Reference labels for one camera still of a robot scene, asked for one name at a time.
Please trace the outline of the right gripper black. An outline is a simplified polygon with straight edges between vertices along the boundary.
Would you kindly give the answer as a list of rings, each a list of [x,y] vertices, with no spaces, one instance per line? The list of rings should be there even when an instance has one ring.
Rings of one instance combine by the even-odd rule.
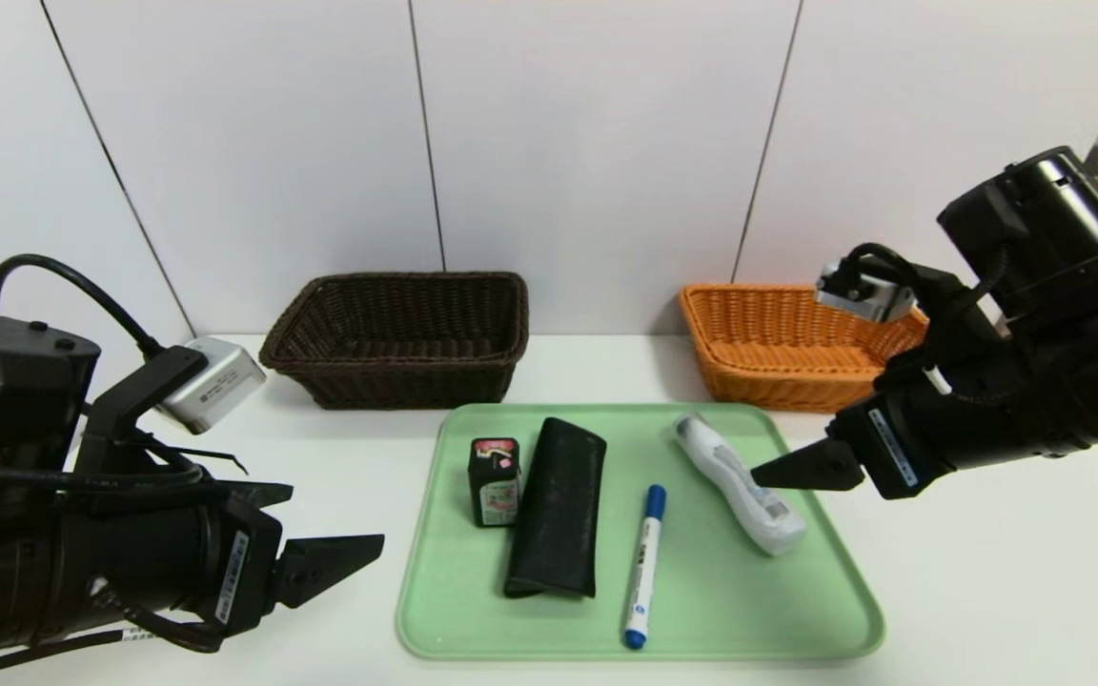
[[[760,487],[845,492],[866,480],[885,499],[911,498],[938,477],[1029,453],[1009,407],[939,394],[918,355],[890,357],[871,395],[837,412],[833,438],[750,470]]]

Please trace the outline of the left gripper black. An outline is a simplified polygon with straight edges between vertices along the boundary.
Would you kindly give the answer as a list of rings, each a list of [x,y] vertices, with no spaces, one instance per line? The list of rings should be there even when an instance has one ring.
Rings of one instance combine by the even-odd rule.
[[[260,625],[272,601],[301,607],[376,563],[385,543],[289,539],[274,561],[280,535],[274,517],[239,496],[93,495],[61,516],[53,632],[126,621],[183,650],[217,650]]]

